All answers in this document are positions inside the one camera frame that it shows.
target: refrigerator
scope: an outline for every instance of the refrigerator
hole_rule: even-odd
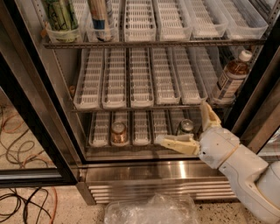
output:
[[[222,34],[207,38],[197,27],[192,33],[186,27],[179,40],[164,35],[164,29],[157,30],[161,24],[155,10],[159,1],[146,1],[154,8],[149,14],[150,32],[156,35],[139,34],[131,39],[134,31],[126,24],[130,21],[128,2],[133,5],[129,0],[112,1],[120,11],[115,15],[117,38],[101,42],[88,26],[87,1],[73,0],[78,38],[61,43],[46,23],[41,1],[0,1],[2,95],[52,160],[49,167],[1,168],[1,187],[76,185],[89,205],[142,199],[155,192],[178,199],[187,195],[194,200],[235,199],[219,171],[196,156],[155,142],[158,135],[176,135],[183,119],[193,121],[193,134],[198,139],[202,132],[201,101],[208,101],[222,126],[253,152],[269,162],[279,159],[280,1],[250,1],[258,20],[267,24],[260,38],[231,39]],[[185,21],[195,17],[184,1],[170,2],[188,11]],[[223,13],[217,19],[221,27],[227,23]],[[209,71],[218,73],[244,48],[253,53],[248,78],[234,98],[216,101]],[[187,90],[192,87],[183,85],[186,74],[180,65],[186,60],[195,75],[190,83],[199,98],[190,97]],[[142,86],[137,82],[137,69],[142,71]],[[111,82],[113,70],[121,75]],[[158,77],[166,71],[173,76],[165,79],[171,84],[162,87]],[[165,97],[168,85],[172,85],[171,100]],[[121,144],[111,131],[115,121],[126,125]]]

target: can lid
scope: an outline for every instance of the can lid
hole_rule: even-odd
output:
[[[193,122],[189,119],[185,119],[181,122],[181,129],[183,131],[192,131],[193,130]]]
[[[247,50],[243,50],[241,51],[241,53],[239,54],[239,59],[241,61],[250,61],[252,58],[252,52],[251,51],[247,51]]]
[[[116,134],[122,134],[126,129],[123,122],[114,122],[111,128]]]

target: can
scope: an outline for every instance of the can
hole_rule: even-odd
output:
[[[42,0],[45,13],[53,31],[67,32],[78,29],[78,20],[73,0]],[[76,37],[57,39],[60,42],[74,42]]]
[[[115,20],[111,0],[87,0],[95,35],[100,41],[111,41],[115,38]]]
[[[128,141],[127,128],[123,122],[114,122],[111,125],[111,143],[125,144]]]
[[[184,119],[177,127],[176,136],[185,134],[193,134],[193,122],[189,119]]]

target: plastic bag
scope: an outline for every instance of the plastic bag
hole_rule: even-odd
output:
[[[112,202],[105,211],[105,224],[198,224],[191,197],[184,201],[155,194],[149,199]]]

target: speckled floor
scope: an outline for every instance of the speckled floor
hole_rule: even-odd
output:
[[[45,202],[44,208],[51,213],[53,210],[53,191],[49,191],[49,197]],[[58,194],[58,206],[55,215],[54,224],[101,224],[105,215],[104,205],[87,206],[83,198],[76,190],[75,186],[56,187]],[[9,189],[0,189],[0,195],[7,193]],[[18,189],[18,194],[28,198],[33,189]],[[32,198],[32,201],[42,204],[45,199],[45,193],[39,192]],[[0,214],[10,213],[16,205],[15,199],[0,201]],[[215,203],[209,201],[196,202],[197,214],[200,224],[219,224],[219,223],[238,223],[238,224],[261,224],[241,203],[218,201]],[[36,223],[39,209],[33,205],[28,208],[28,222]],[[42,212],[38,223],[49,223],[49,217]],[[23,206],[20,210],[8,219],[5,223],[24,223]]]

